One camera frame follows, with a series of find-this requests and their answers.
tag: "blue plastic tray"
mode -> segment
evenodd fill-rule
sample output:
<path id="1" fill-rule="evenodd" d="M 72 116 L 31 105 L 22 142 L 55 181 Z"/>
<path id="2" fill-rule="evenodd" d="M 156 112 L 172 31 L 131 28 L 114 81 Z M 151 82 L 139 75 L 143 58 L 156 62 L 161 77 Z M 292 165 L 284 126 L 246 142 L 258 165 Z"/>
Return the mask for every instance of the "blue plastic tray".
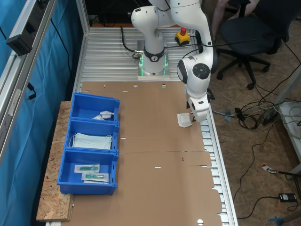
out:
<path id="1" fill-rule="evenodd" d="M 76 133 L 82 133 L 89 136 L 100 136 L 100 137 L 111 135 L 112 143 L 111 143 L 110 150 L 90 149 L 90 148 L 78 148 L 78 149 L 118 153 L 118 149 L 117 149 L 118 130 L 119 130 L 119 125 L 112 122 L 108 123 L 102 121 L 85 121 L 85 120 L 78 120 L 78 119 L 69 119 L 64 147 L 69 147 L 71 149 L 75 148 L 70 146 L 72 146 L 73 144 L 73 139 L 71 138 Z"/>
<path id="2" fill-rule="evenodd" d="M 57 184 L 63 194 L 113 194 L 116 187 L 118 154 L 112 152 L 81 151 L 64 148 Z M 90 184 L 81 180 L 81 173 L 74 173 L 78 164 L 100 164 L 100 173 L 109 173 L 108 184 Z"/>
<path id="3" fill-rule="evenodd" d="M 114 115 L 112 115 L 110 119 L 106 119 L 104 121 L 119 123 L 119 105 L 120 101 L 114 98 L 74 93 L 70 110 L 70 118 L 93 120 L 93 118 L 98 116 L 100 112 L 109 111 L 114 112 Z"/>

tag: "brown cardboard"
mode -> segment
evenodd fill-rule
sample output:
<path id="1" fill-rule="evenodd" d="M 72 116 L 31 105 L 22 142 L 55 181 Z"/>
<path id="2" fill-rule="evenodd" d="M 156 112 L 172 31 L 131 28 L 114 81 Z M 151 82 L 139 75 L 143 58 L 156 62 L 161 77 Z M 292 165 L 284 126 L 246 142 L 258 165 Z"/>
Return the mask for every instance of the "brown cardboard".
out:
<path id="1" fill-rule="evenodd" d="M 76 195 L 62 226 L 222 225 L 200 124 L 178 126 L 176 114 L 190 112 L 181 82 L 84 82 L 81 90 L 121 101 L 118 186 L 111 196 Z"/>
<path id="2" fill-rule="evenodd" d="M 122 153 L 113 195 L 76 195 L 62 226 L 221 226 L 209 152 Z"/>
<path id="3" fill-rule="evenodd" d="M 121 153 L 204 151 L 200 124 L 178 125 L 176 114 L 191 112 L 181 82 L 84 82 L 81 90 L 121 101 Z"/>

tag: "black office chair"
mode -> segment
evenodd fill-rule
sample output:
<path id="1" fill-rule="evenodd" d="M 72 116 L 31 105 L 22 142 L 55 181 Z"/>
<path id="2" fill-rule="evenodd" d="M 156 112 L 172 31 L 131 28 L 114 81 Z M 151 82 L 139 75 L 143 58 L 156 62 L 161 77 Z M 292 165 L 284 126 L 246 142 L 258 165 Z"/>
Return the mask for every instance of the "black office chair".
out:
<path id="1" fill-rule="evenodd" d="M 244 17 L 246 5 L 249 0 L 230 0 L 229 5 L 241 5 L 239 18 L 228 20 L 221 25 L 220 32 L 226 43 L 258 39 L 256 41 L 229 45 L 233 50 L 217 49 L 217 53 L 225 53 L 236 57 L 234 61 L 222 68 L 217 79 L 222 80 L 223 72 L 229 68 L 245 65 L 252 83 L 247 85 L 249 90 L 254 88 L 256 79 L 250 62 L 265 65 L 263 72 L 269 70 L 271 65 L 265 60 L 255 56 L 259 53 L 275 54 L 281 46 L 281 40 L 288 42 L 288 28 L 301 9 L 301 0 L 260 0 L 256 6 L 257 17 Z"/>

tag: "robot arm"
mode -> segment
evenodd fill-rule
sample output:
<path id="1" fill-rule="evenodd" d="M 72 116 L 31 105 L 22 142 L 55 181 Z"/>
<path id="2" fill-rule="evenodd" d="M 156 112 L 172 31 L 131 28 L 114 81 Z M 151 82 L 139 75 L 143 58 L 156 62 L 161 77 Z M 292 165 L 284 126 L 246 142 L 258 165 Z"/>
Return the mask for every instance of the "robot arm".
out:
<path id="1" fill-rule="evenodd" d="M 214 44 L 210 25 L 199 0 L 171 0 L 173 20 L 181 27 L 195 29 L 202 42 Z M 204 121 L 209 109 L 207 89 L 211 71 L 216 70 L 217 60 L 213 47 L 204 47 L 203 52 L 180 60 L 177 72 L 184 85 L 184 94 L 197 121 Z"/>
<path id="2" fill-rule="evenodd" d="M 158 28 L 175 25 L 171 10 L 164 0 L 149 0 L 152 6 L 137 8 L 132 13 L 132 24 L 141 31 L 145 39 L 143 69 L 159 73 L 166 67 L 164 57 L 164 35 Z"/>
<path id="3" fill-rule="evenodd" d="M 164 68 L 160 56 L 164 53 L 164 36 L 160 27 L 170 27 L 175 23 L 181 27 L 197 30 L 202 42 L 213 45 L 210 25 L 200 7 L 199 0 L 170 0 L 170 10 L 164 0 L 149 0 L 153 6 L 136 9 L 132 23 L 145 36 L 143 68 L 150 73 L 158 73 Z M 213 47 L 204 47 L 198 55 L 180 60 L 177 72 L 185 84 L 184 93 L 197 121 L 204 121 L 209 109 L 207 88 L 211 71 L 215 71 L 217 60 Z"/>

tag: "blue curtain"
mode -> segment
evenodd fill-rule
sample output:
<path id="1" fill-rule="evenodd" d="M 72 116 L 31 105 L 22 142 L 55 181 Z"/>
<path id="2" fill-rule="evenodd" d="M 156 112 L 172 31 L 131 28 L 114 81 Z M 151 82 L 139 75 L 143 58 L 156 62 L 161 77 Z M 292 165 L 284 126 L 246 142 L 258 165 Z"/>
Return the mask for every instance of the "blue curtain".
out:
<path id="1" fill-rule="evenodd" d="M 17 18 L 24 2 L 1 0 L 0 11 Z M 76 1 L 58 0 L 52 19 L 69 51 L 70 67 L 76 71 L 83 36 Z M 10 33 L 16 19 L 9 21 L 9 25 L 6 20 L 7 17 L 0 19 L 0 24 L 4 32 Z M 1 54 L 0 71 L 8 57 Z M 65 99 L 70 79 L 67 59 L 65 49 L 53 25 L 49 23 L 30 79 L 37 96 L 33 100 L 26 100 L 33 94 L 26 90 L 0 165 L 0 226 L 30 225 L 47 139 L 57 119 L 60 103 Z"/>

